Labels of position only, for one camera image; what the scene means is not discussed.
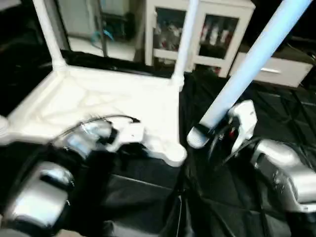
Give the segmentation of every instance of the bottle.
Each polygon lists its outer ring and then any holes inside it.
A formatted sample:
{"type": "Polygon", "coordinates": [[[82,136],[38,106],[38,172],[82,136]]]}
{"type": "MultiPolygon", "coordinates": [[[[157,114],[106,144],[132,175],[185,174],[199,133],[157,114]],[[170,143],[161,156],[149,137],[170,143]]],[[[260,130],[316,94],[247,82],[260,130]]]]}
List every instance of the bottle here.
{"type": "Polygon", "coordinates": [[[216,24],[214,26],[214,28],[212,29],[211,36],[209,37],[209,44],[210,45],[212,45],[212,46],[216,45],[217,38],[218,38],[218,32],[219,32],[219,26],[218,26],[218,24],[216,24]]]}

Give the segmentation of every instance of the floor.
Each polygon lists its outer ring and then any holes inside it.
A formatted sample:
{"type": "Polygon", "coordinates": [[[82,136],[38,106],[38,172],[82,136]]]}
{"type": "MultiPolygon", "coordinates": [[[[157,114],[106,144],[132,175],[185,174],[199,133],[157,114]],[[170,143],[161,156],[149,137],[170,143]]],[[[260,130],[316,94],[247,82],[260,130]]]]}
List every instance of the floor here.
{"type": "MultiPolygon", "coordinates": [[[[97,56],[103,56],[100,41],[93,45],[86,39],[68,37],[68,40],[72,51],[80,51],[84,53],[91,53],[97,56]]],[[[132,39],[129,42],[107,40],[107,52],[110,58],[133,61],[135,54],[135,40],[132,39]]]]}

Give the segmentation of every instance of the black fabric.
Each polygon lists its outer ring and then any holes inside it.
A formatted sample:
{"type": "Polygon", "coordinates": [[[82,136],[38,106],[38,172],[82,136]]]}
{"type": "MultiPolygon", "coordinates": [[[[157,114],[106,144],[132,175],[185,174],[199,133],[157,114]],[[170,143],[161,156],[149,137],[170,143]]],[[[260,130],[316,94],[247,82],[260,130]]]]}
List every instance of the black fabric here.
{"type": "MultiPolygon", "coordinates": [[[[232,160],[214,171],[207,162],[208,148],[194,150],[187,144],[187,134],[224,84],[215,76],[199,74],[186,79],[180,94],[180,141],[188,150],[185,176],[193,193],[188,198],[192,222],[198,222],[197,229],[209,230],[201,236],[230,236],[221,227],[223,221],[235,236],[290,236],[279,203],[247,161],[232,160]],[[207,220],[204,225],[201,219],[207,220]]],[[[252,84],[240,98],[246,99],[255,105],[255,135],[287,143],[303,163],[315,168],[315,94],[252,84]]]]}

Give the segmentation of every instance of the glass door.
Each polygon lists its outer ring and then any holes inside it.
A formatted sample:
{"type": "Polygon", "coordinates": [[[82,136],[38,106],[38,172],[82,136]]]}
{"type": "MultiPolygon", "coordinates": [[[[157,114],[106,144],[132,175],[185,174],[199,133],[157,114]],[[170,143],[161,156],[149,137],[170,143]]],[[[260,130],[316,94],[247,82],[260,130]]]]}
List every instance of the glass door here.
{"type": "Polygon", "coordinates": [[[224,59],[238,18],[207,14],[200,36],[198,55],[224,59]]]}
{"type": "Polygon", "coordinates": [[[252,11],[240,6],[201,2],[193,41],[193,70],[209,70],[226,77],[252,11]]]}

